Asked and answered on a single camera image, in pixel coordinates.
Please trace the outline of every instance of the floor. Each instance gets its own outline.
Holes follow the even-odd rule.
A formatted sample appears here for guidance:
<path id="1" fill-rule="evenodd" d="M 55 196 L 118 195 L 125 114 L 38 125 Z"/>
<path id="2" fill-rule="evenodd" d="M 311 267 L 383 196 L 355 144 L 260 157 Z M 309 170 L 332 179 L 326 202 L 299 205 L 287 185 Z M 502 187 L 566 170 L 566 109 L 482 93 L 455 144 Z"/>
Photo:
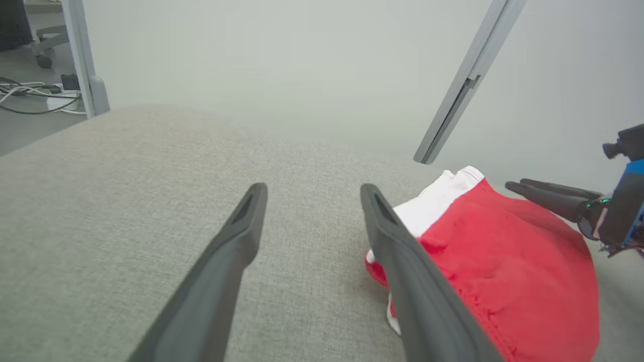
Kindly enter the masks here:
<path id="1" fill-rule="evenodd" d="M 64 24 L 62 13 L 30 14 L 32 32 L 40 28 Z M 18 82 L 60 83 L 61 74 L 75 73 L 69 44 L 64 44 L 47 53 L 53 60 L 51 69 L 38 67 L 28 46 L 0 53 L 0 76 Z M 45 98 L 18 99 L 11 97 L 4 106 L 16 110 L 47 110 Z M 83 115 L 49 113 L 44 115 L 20 115 L 0 110 L 0 156 L 24 147 L 43 137 L 54 134 L 85 119 Z"/>

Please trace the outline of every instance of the office chair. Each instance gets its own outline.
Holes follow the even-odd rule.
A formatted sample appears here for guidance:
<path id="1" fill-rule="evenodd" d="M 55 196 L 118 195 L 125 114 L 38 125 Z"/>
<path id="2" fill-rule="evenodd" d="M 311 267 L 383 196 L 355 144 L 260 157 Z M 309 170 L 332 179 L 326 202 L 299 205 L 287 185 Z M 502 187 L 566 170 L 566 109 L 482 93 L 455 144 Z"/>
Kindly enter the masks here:
<path id="1" fill-rule="evenodd" d="M 52 38 L 47 38 L 45 34 L 56 34 Z M 36 57 L 36 62 L 41 68 L 51 68 L 52 59 L 43 54 L 43 51 L 51 49 L 54 46 L 62 45 L 70 41 L 70 36 L 67 34 L 67 27 L 65 25 L 52 26 L 50 28 L 38 29 L 36 31 L 39 43 L 33 45 L 33 55 Z"/>

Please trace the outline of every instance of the power strip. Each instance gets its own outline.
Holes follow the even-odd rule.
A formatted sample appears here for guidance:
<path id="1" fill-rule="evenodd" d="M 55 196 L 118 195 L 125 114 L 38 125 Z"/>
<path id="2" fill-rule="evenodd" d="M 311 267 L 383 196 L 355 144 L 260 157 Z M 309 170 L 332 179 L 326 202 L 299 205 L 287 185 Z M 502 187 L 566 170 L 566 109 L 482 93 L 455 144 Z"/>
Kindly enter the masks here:
<path id="1" fill-rule="evenodd" d="M 80 97 L 80 95 L 81 95 L 80 91 L 63 89 L 61 83 L 57 83 L 57 84 L 54 84 L 54 85 L 61 89 L 61 92 L 58 93 L 58 94 L 55 94 L 55 95 L 60 95 L 60 96 L 63 96 L 63 97 L 73 97 L 73 98 Z M 47 98 L 47 109 L 50 110 L 50 111 L 51 110 L 56 110 L 56 109 L 58 109 L 60 107 L 63 107 L 65 104 L 67 104 L 69 102 L 71 102 L 71 99 L 69 99 L 69 98 L 50 97 L 50 98 Z M 73 101 L 69 106 L 66 106 L 63 109 L 67 110 L 67 111 L 75 111 L 78 107 L 79 107 L 79 100 L 77 99 L 77 100 Z"/>

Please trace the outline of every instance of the chair leg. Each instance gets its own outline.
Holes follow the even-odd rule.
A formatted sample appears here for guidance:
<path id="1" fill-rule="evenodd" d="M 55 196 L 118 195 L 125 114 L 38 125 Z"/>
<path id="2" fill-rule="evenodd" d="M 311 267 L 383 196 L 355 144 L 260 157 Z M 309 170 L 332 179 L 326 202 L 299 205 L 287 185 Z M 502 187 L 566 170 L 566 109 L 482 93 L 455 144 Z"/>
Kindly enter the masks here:
<path id="1" fill-rule="evenodd" d="M 67 34 L 67 32 L 64 32 L 62 34 L 56 35 L 53 38 L 49 38 L 45 41 L 41 41 L 37 44 L 34 44 L 32 47 L 33 54 L 39 55 L 45 49 L 50 49 L 50 48 L 53 48 L 54 46 L 68 43 L 69 41 L 70 41 L 69 34 Z"/>
<path id="2" fill-rule="evenodd" d="M 66 32 L 67 32 L 66 25 L 57 25 L 57 26 L 50 26 L 49 28 L 36 30 L 36 36 L 38 36 L 38 38 L 41 38 L 45 34 L 62 34 Z"/>

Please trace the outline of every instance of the white wall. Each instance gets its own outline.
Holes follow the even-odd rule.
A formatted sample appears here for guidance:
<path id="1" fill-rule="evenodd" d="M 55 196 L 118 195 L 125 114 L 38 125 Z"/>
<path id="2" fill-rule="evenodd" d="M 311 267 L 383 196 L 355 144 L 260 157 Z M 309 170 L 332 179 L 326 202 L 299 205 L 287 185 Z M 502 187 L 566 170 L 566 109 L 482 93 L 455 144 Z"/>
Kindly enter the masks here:
<path id="1" fill-rule="evenodd" d="M 112 108 L 182 104 L 408 158 L 490 4 L 84 0 Z"/>
<path id="2" fill-rule="evenodd" d="M 601 145 L 644 123 L 644 1 L 528 1 L 435 163 L 612 191 Z"/>

